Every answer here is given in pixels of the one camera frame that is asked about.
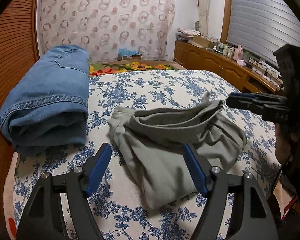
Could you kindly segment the right hand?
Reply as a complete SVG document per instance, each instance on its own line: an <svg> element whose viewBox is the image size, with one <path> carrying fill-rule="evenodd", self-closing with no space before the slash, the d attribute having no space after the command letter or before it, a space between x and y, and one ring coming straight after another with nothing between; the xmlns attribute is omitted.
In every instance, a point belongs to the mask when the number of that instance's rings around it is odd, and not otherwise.
<svg viewBox="0 0 300 240"><path fill-rule="evenodd" d="M291 154L292 143L300 146L300 135L288 133L281 128L280 124L275 125L275 157L280 164L284 164Z"/></svg>

